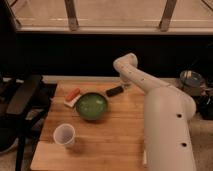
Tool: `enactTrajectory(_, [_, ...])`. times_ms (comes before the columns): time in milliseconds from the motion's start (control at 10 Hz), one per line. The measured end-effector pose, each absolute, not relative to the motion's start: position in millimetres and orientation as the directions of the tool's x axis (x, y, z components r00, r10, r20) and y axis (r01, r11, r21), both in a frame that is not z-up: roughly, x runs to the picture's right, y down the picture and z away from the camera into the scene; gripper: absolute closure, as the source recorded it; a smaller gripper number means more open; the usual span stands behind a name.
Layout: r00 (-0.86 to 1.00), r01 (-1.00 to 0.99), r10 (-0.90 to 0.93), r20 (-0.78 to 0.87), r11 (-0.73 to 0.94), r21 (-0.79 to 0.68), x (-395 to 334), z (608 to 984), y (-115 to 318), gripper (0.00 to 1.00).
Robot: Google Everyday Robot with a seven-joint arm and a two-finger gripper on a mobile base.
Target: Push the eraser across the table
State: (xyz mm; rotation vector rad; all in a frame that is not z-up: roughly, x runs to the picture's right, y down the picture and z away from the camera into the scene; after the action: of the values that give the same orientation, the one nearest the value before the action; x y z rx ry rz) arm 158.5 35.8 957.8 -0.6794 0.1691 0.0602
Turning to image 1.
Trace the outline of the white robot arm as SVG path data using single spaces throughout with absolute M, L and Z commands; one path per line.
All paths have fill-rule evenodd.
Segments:
M 113 62 L 127 82 L 145 92 L 144 139 L 148 171 L 197 171 L 188 120 L 196 112 L 191 96 L 174 85 L 137 68 L 135 54 Z

